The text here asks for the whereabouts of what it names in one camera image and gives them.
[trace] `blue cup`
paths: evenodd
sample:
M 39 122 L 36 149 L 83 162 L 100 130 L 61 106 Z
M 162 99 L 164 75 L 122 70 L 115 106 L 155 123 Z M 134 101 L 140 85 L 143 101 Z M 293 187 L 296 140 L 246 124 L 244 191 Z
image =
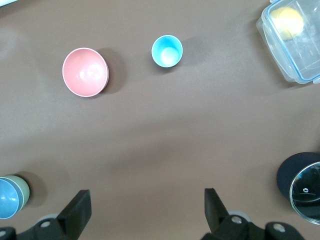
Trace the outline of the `blue cup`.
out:
M 155 63 L 160 67 L 170 68 L 181 60 L 183 47 L 175 36 L 164 35 L 155 40 L 151 54 Z
M 9 219 L 20 209 L 22 199 L 9 182 L 0 179 L 0 219 Z

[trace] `gray tabletop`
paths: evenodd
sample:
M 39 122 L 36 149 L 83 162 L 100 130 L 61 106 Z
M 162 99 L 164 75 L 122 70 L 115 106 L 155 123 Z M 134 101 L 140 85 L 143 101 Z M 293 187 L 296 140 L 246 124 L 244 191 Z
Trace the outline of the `gray tabletop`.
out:
M 90 189 L 80 239 L 200 239 L 204 189 L 263 227 L 281 221 L 307 239 L 276 184 L 279 165 L 320 150 L 320 86 L 288 83 L 256 28 L 267 0 L 18 0 L 0 8 L 0 175 L 32 190 L 0 226 L 22 232 Z M 171 34 L 183 44 L 170 69 L 151 57 Z M 97 50 L 105 90 L 74 95 L 69 52 Z

